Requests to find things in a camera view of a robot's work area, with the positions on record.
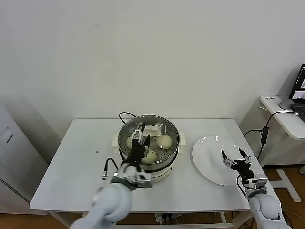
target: laptop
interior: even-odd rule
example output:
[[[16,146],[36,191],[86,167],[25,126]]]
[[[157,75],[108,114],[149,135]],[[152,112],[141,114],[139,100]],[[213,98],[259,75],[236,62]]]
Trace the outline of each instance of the laptop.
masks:
[[[289,99],[294,102],[291,108],[298,112],[305,122],[305,64],[300,69]]]

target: white desk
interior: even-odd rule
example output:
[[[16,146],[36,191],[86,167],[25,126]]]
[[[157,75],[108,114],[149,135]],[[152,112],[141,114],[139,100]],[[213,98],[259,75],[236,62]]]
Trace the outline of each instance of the white desk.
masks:
[[[278,96],[261,96],[260,101],[264,106],[270,111],[271,114],[278,111],[287,111],[280,108],[278,105],[282,101],[282,98]],[[274,115],[275,119],[282,126],[282,128],[288,133],[288,135],[294,140],[298,141],[299,144],[302,143],[301,140],[305,140],[305,123],[302,119],[294,114],[289,113],[278,113]],[[279,139],[278,145],[272,149],[273,152],[279,152],[280,148],[285,145],[286,139]],[[264,166],[267,162],[267,159],[263,159],[261,165]],[[296,192],[295,188],[291,184],[290,180],[286,176],[285,172],[281,169],[276,170],[281,180],[279,181],[270,181],[273,188],[286,188],[293,199],[294,202],[301,202],[301,198]],[[300,173],[305,173],[305,166],[300,169]]]
[[[264,95],[260,98],[260,101],[272,114],[278,111],[286,111],[278,106],[281,100],[282,99],[278,96]],[[294,114],[278,113],[275,114],[274,117],[294,140],[305,140],[305,123],[298,116],[294,116]]]
[[[170,120],[185,134],[187,146],[184,154],[177,156],[171,174],[155,183],[153,189],[132,192],[132,212],[249,210],[248,201],[237,186],[224,187],[209,181],[194,168],[190,160],[190,152],[198,139],[218,135],[238,144],[252,156],[251,169],[257,174],[264,173],[236,122],[233,119]],[[92,196],[105,184],[101,179],[105,160],[111,156],[117,163],[122,161],[111,148],[112,137],[121,127],[119,119],[75,119],[44,175],[30,208],[50,212],[89,211]],[[270,184],[267,190],[269,195],[277,198]]]

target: white plate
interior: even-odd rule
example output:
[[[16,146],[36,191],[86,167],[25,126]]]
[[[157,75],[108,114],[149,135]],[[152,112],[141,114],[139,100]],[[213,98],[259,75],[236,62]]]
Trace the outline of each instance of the white plate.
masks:
[[[223,150],[232,160],[242,159],[238,146],[232,141],[218,136],[199,139],[192,150],[192,159],[199,172],[210,181],[224,186],[235,186],[238,172],[223,163]]]

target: robotic arm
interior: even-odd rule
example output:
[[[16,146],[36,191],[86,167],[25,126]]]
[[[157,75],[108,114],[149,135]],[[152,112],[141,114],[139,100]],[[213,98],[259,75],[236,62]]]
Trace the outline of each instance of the robotic arm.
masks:
[[[132,191],[137,188],[152,188],[151,174],[140,168],[145,157],[145,147],[150,144],[150,136],[144,140],[145,124],[132,135],[132,150],[121,167],[114,173],[110,184],[98,189],[93,197],[93,207],[87,216],[75,221],[71,229],[106,229],[124,219],[132,208]]]
[[[258,229],[291,229],[282,215],[281,203],[274,197],[267,194],[266,183],[268,178],[265,174],[255,175],[251,166],[251,157],[245,151],[239,149],[242,160],[231,160],[222,150],[223,163],[229,168],[239,173],[239,177],[245,188],[245,192],[240,188],[243,195],[248,199],[250,210],[253,213]]]
[[[109,185],[98,189],[93,198],[93,207],[87,216],[75,221],[71,229],[106,229],[117,221],[124,219],[132,208],[131,192],[137,188],[152,188],[151,174],[140,168],[140,162],[146,154],[146,146],[150,144],[150,137],[143,137],[145,124],[135,130],[132,135],[132,150],[121,167],[113,174]],[[265,174],[255,175],[251,166],[251,157],[239,149],[243,159],[231,160],[222,150],[223,163],[239,173],[245,191],[243,195],[248,199],[259,229],[291,229],[284,220],[280,202],[267,194]]]

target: black cable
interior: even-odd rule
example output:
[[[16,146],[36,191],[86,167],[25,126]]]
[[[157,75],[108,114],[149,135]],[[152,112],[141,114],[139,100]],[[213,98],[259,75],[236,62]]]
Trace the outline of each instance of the black cable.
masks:
[[[253,220],[252,220],[251,229],[253,228],[254,222],[255,222],[255,218],[253,218]]]
[[[167,216],[168,216],[168,218],[170,219],[171,224],[173,224],[173,220],[172,220],[172,213],[167,213]]]
[[[104,167],[104,172],[108,171],[108,161],[112,161],[114,166],[116,167],[116,169],[119,170],[119,167],[116,165],[115,161],[110,157],[106,160],[105,167]]]
[[[246,137],[246,135],[248,134],[248,133],[250,133],[250,132],[252,132],[252,131],[257,131],[257,132],[262,132],[262,130],[249,130],[247,133],[245,133],[245,135],[244,135],[244,137]]]
[[[286,217],[287,218],[287,220],[286,220],[286,222],[288,221],[289,222],[289,224],[290,224],[290,227],[291,228],[293,228],[293,226],[292,226],[292,222],[291,222],[291,220],[290,220],[290,218],[287,216],[287,214],[286,213],[284,213],[284,212],[282,212],[282,214],[283,214],[283,216],[284,216],[284,218]]]
[[[252,218],[251,218],[251,219],[249,219],[247,222],[245,222],[243,225],[241,225],[241,226],[240,226],[238,229],[241,229],[241,228],[243,228],[244,226],[246,226],[246,227],[247,227],[247,226],[248,226],[248,225],[247,225],[247,223],[248,223],[250,220],[252,220]]]
[[[284,220],[285,220],[285,222],[287,223],[287,225],[289,226],[289,222],[288,222],[288,220],[287,220],[287,218],[286,218],[286,216],[283,214],[283,217],[284,217]]]
[[[252,187],[246,187],[246,186],[243,184],[243,181],[242,181],[242,185],[243,185],[243,187],[246,188],[246,189],[254,190],[254,188],[252,188]]]
[[[263,147],[264,147],[264,144],[262,144],[262,147],[261,147],[261,149],[260,149],[260,151],[259,151],[259,154],[258,154],[258,156],[257,156],[257,160],[259,159],[259,157],[261,156],[261,153],[262,153],[262,151],[263,151]]]
[[[243,193],[243,195],[246,197],[247,194],[242,190],[242,188],[240,187],[239,183],[238,183],[238,179],[240,178],[240,175],[238,175],[236,182],[237,182],[237,186],[239,187],[239,189],[241,190],[241,192]]]
[[[166,213],[163,213],[163,214],[162,214],[162,219],[164,219],[164,224],[166,224],[166,220],[167,220]]]
[[[274,112],[270,118],[268,119],[267,123],[266,123],[266,126],[268,126],[269,122],[270,122],[270,119],[273,117],[273,115],[277,114],[277,113],[296,113],[294,111],[277,111],[277,112]]]
[[[121,118],[121,114],[128,114],[128,115],[133,116],[134,118],[136,117],[134,114],[129,113],[129,112],[125,112],[125,111],[120,112],[120,113],[119,113],[119,118],[120,118],[120,120],[121,120],[124,124],[125,124],[125,122],[124,122],[124,120]]]
[[[126,170],[127,170],[127,168],[128,168],[129,166],[131,166],[131,165],[128,164],[128,165],[124,168],[124,170],[123,170],[124,173],[126,172]]]

